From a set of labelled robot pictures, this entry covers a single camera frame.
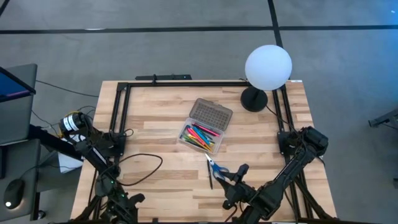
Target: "computer monitor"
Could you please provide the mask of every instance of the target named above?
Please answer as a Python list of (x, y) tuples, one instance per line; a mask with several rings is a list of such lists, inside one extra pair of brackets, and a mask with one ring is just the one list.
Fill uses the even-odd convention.
[(32, 87), (0, 67), (0, 102), (15, 100), (34, 94), (36, 94), (36, 91)]

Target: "wire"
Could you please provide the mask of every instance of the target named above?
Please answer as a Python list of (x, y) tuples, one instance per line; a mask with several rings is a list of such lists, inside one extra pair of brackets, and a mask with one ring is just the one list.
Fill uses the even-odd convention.
[(53, 131), (54, 131), (55, 134), (58, 136), (58, 138), (60, 137), (60, 136), (58, 135), (58, 132), (55, 130), (55, 128), (53, 127), (52, 124), (50, 124), (48, 121), (46, 121), (46, 120), (40, 118), (40, 117), (35, 113), (35, 111), (32, 110), (32, 113), (33, 113), (39, 120), (41, 120), (41, 121), (47, 123), (47, 124), (49, 125), (49, 127), (51, 127), (51, 128), (53, 129)]
[(50, 167), (54, 167), (54, 168), (67, 168), (67, 169), (77, 169), (77, 168), (80, 168), (80, 167), (54, 166), (54, 165), (51, 165), (51, 164), (47, 164), (47, 165), (40, 164), (40, 165), (36, 165), (36, 166), (33, 166), (33, 167), (27, 169), (27, 170), (19, 177), (19, 179), (21, 179), (28, 171), (30, 171), (30, 170), (32, 170), (32, 169), (35, 169), (35, 168), (43, 168), (43, 167), (46, 167), (46, 166), (50, 166)]
[(288, 122), (284, 121), (282, 118), (278, 117), (278, 115), (277, 115), (275, 112), (273, 112), (273, 111), (268, 107), (268, 105), (266, 105), (266, 107), (267, 107), (267, 109), (268, 109), (271, 113), (273, 113), (273, 114), (278, 118), (279, 121), (281, 121), (281, 122), (286, 123), (287, 125), (289, 125), (289, 127), (290, 127), (296, 134), (298, 134), (298, 132), (296, 131), (296, 129), (295, 129), (291, 124), (289, 124)]
[(323, 164), (324, 167), (326, 167), (325, 161), (323, 161), (323, 159), (321, 159), (321, 158), (318, 157), (318, 156), (317, 156), (317, 159), (318, 159), (319, 161), (321, 161), (321, 163)]
[[(136, 156), (152, 156), (152, 157), (157, 157), (157, 158), (160, 159), (160, 164), (159, 164), (159, 165), (156, 167), (156, 169), (154, 169), (150, 174), (146, 175), (144, 178), (142, 178), (141, 180), (138, 180), (138, 181), (135, 182), (135, 183), (132, 183), (132, 184), (124, 184), (124, 183), (120, 183), (118, 180), (115, 180), (115, 181), (116, 181), (117, 183), (119, 183), (120, 185), (122, 185), (122, 186), (133, 186), (133, 185), (139, 184), (139, 183), (141, 183), (142, 181), (144, 181), (146, 178), (148, 178), (149, 176), (151, 176), (154, 172), (156, 172), (156, 171), (160, 168), (160, 166), (163, 164), (163, 158), (161, 158), (161, 157), (158, 156), (158, 155), (147, 154), (147, 153), (138, 153), (138, 154), (134, 154), (134, 155), (131, 155), (131, 156), (127, 156), (126, 158), (120, 160), (119, 164), (122, 163), (123, 161), (127, 160), (127, 159), (130, 159), (130, 158), (136, 157)], [(99, 174), (98, 178), (99, 178), (99, 177), (102, 177), (102, 175), (103, 175), (106, 171), (110, 170), (111, 168), (113, 168), (113, 167), (116, 166), (116, 165), (118, 165), (118, 164), (115, 163), (115, 164), (111, 165), (110, 167), (106, 168), (104, 171), (102, 171), (102, 173)]]
[(67, 116), (69, 116), (69, 115), (71, 115), (71, 114), (79, 113), (79, 112), (80, 112), (80, 111), (71, 111), (71, 112), (67, 113), (67, 114), (64, 116), (64, 118), (66, 118)]
[(239, 208), (241, 209), (241, 212), (243, 213), (243, 209), (242, 209), (242, 201), (239, 201)]
[(285, 197), (286, 197), (286, 199), (287, 199), (289, 205), (292, 207), (292, 210), (293, 210), (293, 213), (294, 213), (294, 220), (295, 220), (296, 224), (298, 224), (298, 223), (299, 223), (299, 219), (297, 218), (297, 212), (296, 212), (296, 210), (295, 210), (294, 207), (293, 207), (292, 201), (291, 201), (291, 200), (289, 199), (289, 197), (287, 196), (286, 190), (284, 190), (284, 194), (285, 194)]
[(236, 205), (234, 205), (234, 208), (235, 208), (235, 211), (229, 215), (229, 217), (224, 221), (224, 224), (228, 223), (228, 220), (231, 219), (235, 215), (236, 211), (238, 211), (238, 207)]
[[(130, 135), (127, 135), (127, 134), (126, 134), (127, 131), (131, 131), (131, 134), (130, 134)], [(124, 137), (126, 137), (126, 138), (127, 138), (127, 137), (130, 137), (130, 136), (132, 136), (132, 135), (134, 134), (134, 130), (131, 129), (131, 128), (129, 128), (129, 129), (125, 130), (123, 134), (124, 134)]]
[(108, 203), (103, 204), (103, 205), (101, 206), (101, 208), (99, 208), (99, 210), (100, 210), (100, 211), (104, 210), (104, 209), (106, 208), (107, 204), (108, 204)]
[(384, 125), (384, 126), (387, 126), (387, 127), (389, 127), (389, 128), (392, 128), (392, 129), (394, 129), (394, 130), (397, 130), (398, 131), (398, 128), (396, 128), (396, 127), (393, 127), (393, 126), (391, 126), (391, 125), (388, 125), (388, 124), (386, 124), (386, 123), (381, 123), (382, 125)]
[(145, 177), (143, 177), (141, 180), (138, 180), (137, 182), (134, 182), (134, 183), (132, 183), (132, 184), (120, 183), (120, 181), (117, 180), (117, 182), (118, 182), (120, 185), (122, 185), (122, 186), (129, 187), (129, 186), (134, 186), (134, 185), (137, 185), (137, 184), (141, 183), (142, 181), (146, 180), (146, 178), (148, 178), (148, 177), (150, 177), (152, 174), (154, 174), (154, 172), (156, 172), (156, 171), (161, 167), (161, 165), (163, 164), (163, 158), (161, 158), (160, 156), (158, 156), (158, 155), (153, 155), (153, 154), (146, 154), (146, 153), (138, 153), (138, 154), (135, 154), (135, 155), (132, 155), (132, 156), (128, 156), (128, 157), (126, 157), (126, 158), (120, 160), (119, 164), (122, 163), (123, 161), (125, 161), (126, 159), (131, 158), (131, 157), (134, 157), (134, 156), (152, 156), (152, 157), (157, 157), (157, 158), (160, 159), (160, 163), (159, 163), (159, 165), (158, 165), (152, 172), (150, 172), (148, 175), (146, 175)]
[(88, 196), (88, 205), (90, 205), (90, 201), (91, 201), (91, 196), (93, 195), (93, 190), (94, 190), (94, 183), (95, 183), (95, 178), (97, 177), (97, 170), (95, 170), (94, 172), (94, 177), (93, 177), (93, 182), (91, 183), (91, 189), (90, 189), (90, 194)]
[(91, 112), (95, 111), (95, 109), (89, 110), (86, 115), (90, 114)]
[(79, 95), (91, 96), (91, 97), (96, 97), (96, 98), (100, 97), (100, 96), (96, 96), (96, 95), (90, 95), (90, 94), (86, 94), (86, 93), (79, 93), (79, 92), (76, 92), (76, 91), (68, 90), (68, 89), (66, 89), (66, 88), (62, 88), (62, 87), (59, 87), (59, 86), (56, 86), (56, 85), (53, 85), (53, 84), (49, 84), (49, 83), (46, 83), (46, 82), (43, 82), (43, 81), (40, 81), (40, 80), (36, 80), (36, 81), (39, 82), (39, 83), (43, 83), (43, 84), (45, 84), (45, 85), (52, 86), (52, 87), (54, 87), (54, 88), (58, 88), (58, 89), (60, 89), (60, 90), (68, 91), (68, 92), (70, 92), (70, 93), (76, 93), (76, 94), (79, 94)]
[(67, 168), (67, 169), (81, 168), (81, 166), (79, 166), (79, 167), (67, 167), (67, 166), (54, 166), (54, 165), (51, 165), (51, 164), (44, 165), (44, 167), (46, 167), (46, 166), (50, 166), (50, 167), (54, 167), (54, 168)]
[(94, 110), (96, 109), (95, 106), (90, 106), (90, 105), (88, 105), (88, 106), (82, 106), (81, 108), (77, 109), (77, 111), (81, 111), (81, 110), (84, 109), (84, 108), (93, 108)]

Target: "scissors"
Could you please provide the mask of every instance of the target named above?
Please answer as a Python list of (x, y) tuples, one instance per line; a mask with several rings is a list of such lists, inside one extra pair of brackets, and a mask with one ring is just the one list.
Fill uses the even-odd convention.
[(213, 177), (214, 178), (221, 178), (223, 180), (225, 180), (225, 177), (220, 173), (220, 171), (222, 172), (229, 172), (229, 170), (225, 167), (220, 167), (219, 165), (217, 165), (211, 158), (210, 156), (208, 156), (207, 153), (205, 153), (206, 158), (209, 160), (209, 163), (211, 165), (211, 169), (213, 169)]

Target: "lamp shade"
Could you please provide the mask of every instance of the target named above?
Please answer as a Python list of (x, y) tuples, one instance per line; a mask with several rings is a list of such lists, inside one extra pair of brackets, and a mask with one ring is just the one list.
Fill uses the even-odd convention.
[(292, 59), (282, 47), (264, 45), (251, 52), (244, 71), (252, 86), (259, 90), (275, 90), (289, 79)]

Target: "black lamp base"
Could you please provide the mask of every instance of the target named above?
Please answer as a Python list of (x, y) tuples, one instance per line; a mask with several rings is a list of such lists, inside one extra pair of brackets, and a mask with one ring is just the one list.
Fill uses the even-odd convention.
[(258, 112), (266, 107), (268, 97), (264, 91), (251, 86), (242, 92), (241, 103), (244, 109)]

